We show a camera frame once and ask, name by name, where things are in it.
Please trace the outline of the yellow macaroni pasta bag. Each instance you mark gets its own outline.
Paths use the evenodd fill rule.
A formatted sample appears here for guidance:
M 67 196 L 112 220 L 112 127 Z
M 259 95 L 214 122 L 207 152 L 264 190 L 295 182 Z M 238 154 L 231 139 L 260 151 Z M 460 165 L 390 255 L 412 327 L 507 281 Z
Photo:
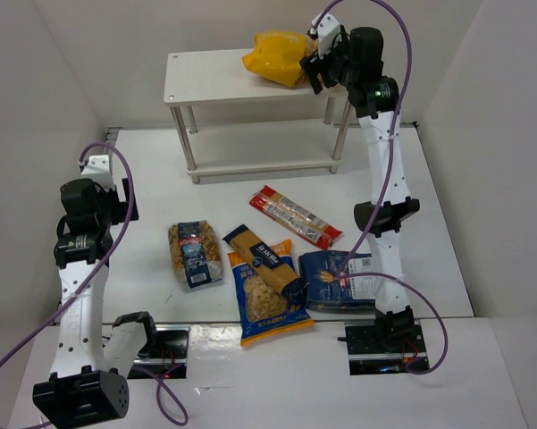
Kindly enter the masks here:
M 256 33 L 254 48 L 242 57 L 248 72 L 288 88 L 295 88 L 307 80 L 300 61 L 310 56 L 318 43 L 308 35 L 271 30 Z

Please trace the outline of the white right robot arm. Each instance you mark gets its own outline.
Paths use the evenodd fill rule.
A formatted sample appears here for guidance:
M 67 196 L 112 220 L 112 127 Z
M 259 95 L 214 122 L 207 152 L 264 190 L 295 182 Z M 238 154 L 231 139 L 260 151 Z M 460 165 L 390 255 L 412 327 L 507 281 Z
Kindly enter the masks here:
M 341 85 L 348 92 L 363 132 L 372 174 L 369 201 L 354 207 L 358 228 L 365 234 L 373 257 L 376 294 L 374 337 L 393 349 L 411 335 L 415 318 L 405 288 L 399 251 L 404 220 L 420 203 L 407 186 L 399 140 L 401 95 L 397 82 L 384 75 L 383 37 L 378 29 L 358 27 L 346 32 L 333 22 L 308 33 L 317 50 L 300 65 L 315 93 Z

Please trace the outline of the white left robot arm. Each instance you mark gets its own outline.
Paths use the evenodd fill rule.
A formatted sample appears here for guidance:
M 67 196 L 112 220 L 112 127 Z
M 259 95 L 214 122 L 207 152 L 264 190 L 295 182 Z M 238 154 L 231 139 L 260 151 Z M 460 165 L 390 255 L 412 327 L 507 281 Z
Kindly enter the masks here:
M 35 406 L 56 428 L 81 428 L 126 416 L 127 377 L 138 353 L 155 342 L 146 311 L 119 316 L 102 338 L 112 225 L 126 206 L 90 178 L 60 188 L 65 210 L 54 255 L 62 286 L 58 346 L 47 381 L 33 387 Z

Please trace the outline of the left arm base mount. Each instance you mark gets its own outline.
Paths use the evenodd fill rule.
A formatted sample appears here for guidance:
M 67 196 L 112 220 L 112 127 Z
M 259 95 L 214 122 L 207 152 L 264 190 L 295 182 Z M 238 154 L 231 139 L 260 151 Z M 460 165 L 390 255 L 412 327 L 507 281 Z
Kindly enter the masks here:
M 141 323 L 113 326 L 103 331 L 102 347 L 105 370 L 116 369 L 127 379 L 143 379 L 148 375 L 183 379 L 187 373 L 189 328 L 165 325 L 147 337 Z

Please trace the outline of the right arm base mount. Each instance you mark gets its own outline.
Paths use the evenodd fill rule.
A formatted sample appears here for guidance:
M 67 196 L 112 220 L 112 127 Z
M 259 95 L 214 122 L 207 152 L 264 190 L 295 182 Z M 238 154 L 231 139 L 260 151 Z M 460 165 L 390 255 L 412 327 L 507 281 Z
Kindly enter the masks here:
M 347 321 L 338 341 L 347 347 L 351 375 L 405 374 L 430 369 L 423 329 L 416 322 L 412 331 L 391 343 L 381 343 L 372 320 Z

